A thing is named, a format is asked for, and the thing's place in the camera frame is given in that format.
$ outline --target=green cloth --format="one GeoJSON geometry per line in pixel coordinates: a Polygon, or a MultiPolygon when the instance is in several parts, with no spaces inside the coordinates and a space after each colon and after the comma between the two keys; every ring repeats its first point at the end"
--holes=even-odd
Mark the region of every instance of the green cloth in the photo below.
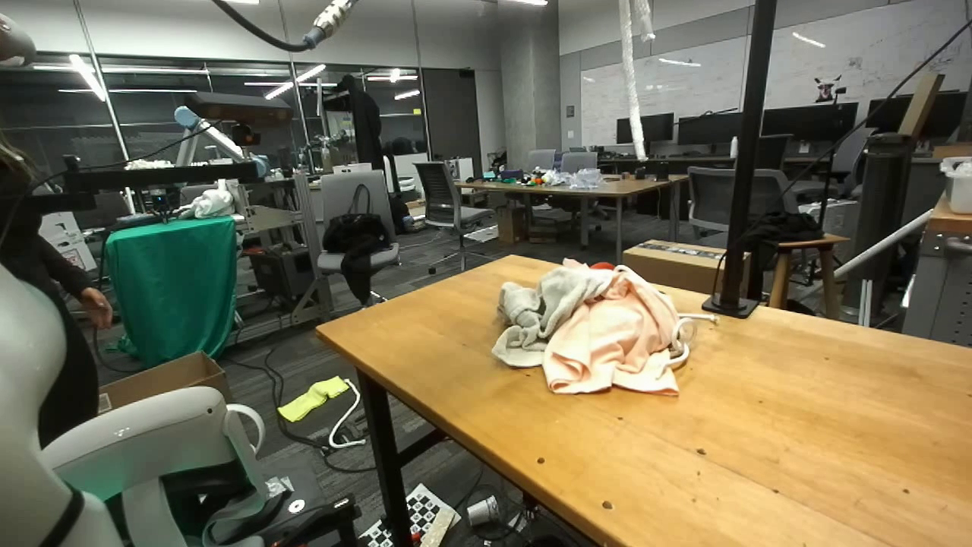
{"type": "Polygon", "coordinates": [[[234,324],[234,218],[178,218],[109,235],[106,265],[142,363],[215,356],[234,324]]]}

